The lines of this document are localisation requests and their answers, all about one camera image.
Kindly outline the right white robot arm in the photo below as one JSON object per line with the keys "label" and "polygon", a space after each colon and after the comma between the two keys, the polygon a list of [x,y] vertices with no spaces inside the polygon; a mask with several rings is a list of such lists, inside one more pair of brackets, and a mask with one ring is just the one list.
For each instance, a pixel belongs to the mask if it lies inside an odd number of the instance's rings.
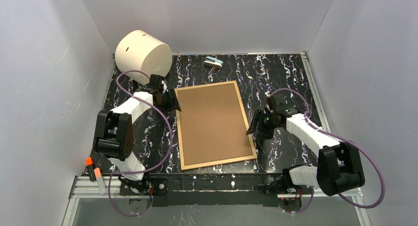
{"label": "right white robot arm", "polygon": [[359,150],[321,133],[317,125],[310,124],[309,119],[286,103],[282,95],[267,98],[265,106],[255,111],[246,134],[256,140],[269,140],[277,128],[295,135],[307,145],[317,157],[317,166],[285,168],[281,177],[269,183],[264,192],[307,186],[333,196],[365,184]]}

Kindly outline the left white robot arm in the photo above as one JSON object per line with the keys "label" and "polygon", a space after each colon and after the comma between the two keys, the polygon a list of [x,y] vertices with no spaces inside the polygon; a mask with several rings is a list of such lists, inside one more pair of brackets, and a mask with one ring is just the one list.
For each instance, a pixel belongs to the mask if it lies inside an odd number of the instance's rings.
{"label": "left white robot arm", "polygon": [[181,110],[174,89],[167,88],[161,75],[150,75],[148,84],[140,86],[127,101],[109,111],[101,110],[97,116],[93,150],[109,159],[130,181],[141,181],[148,171],[133,153],[133,124],[149,109],[167,126],[167,115]]}

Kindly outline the large white cylinder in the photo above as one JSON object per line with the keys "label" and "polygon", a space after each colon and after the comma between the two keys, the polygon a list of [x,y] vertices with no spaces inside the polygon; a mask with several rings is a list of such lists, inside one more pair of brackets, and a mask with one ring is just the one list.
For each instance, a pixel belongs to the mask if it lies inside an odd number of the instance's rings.
{"label": "large white cylinder", "polygon": [[119,42],[115,63],[120,72],[145,85],[151,75],[167,76],[172,65],[172,50],[148,33],[135,30]]}

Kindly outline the teal white stapler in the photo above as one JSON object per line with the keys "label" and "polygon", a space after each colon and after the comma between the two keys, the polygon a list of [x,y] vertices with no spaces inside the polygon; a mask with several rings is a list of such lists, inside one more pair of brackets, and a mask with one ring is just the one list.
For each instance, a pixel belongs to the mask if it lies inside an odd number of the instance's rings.
{"label": "teal white stapler", "polygon": [[221,61],[217,58],[214,58],[214,57],[207,56],[203,60],[203,65],[208,66],[208,67],[212,67],[212,68],[216,68],[216,69],[221,69],[222,66],[223,66],[223,61]]}

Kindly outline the orange cap black marker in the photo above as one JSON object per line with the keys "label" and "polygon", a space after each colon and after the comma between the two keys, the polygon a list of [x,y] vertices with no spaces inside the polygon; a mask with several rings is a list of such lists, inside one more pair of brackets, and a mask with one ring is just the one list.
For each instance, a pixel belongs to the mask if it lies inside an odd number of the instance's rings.
{"label": "orange cap black marker", "polygon": [[87,175],[90,181],[95,181],[96,180],[96,176],[94,173],[95,166],[94,166],[92,158],[91,157],[86,158],[85,163],[86,163]]}

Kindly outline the peach cap glue stick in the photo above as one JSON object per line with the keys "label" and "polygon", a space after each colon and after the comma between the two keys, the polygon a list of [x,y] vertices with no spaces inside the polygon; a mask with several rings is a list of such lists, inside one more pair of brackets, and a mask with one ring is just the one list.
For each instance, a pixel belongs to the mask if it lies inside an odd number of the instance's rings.
{"label": "peach cap glue stick", "polygon": [[105,187],[104,179],[103,179],[101,170],[98,167],[94,169],[94,174],[95,174],[96,182],[99,188],[99,193],[106,194],[106,187]]}

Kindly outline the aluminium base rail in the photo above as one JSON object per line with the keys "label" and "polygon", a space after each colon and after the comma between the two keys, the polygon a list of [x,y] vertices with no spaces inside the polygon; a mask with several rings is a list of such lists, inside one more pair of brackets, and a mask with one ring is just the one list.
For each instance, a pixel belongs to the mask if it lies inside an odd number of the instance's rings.
{"label": "aluminium base rail", "polygon": [[118,180],[104,194],[76,177],[65,226],[368,226],[366,210],[338,196],[304,189],[269,193],[277,174],[151,174],[153,192],[134,193]]}

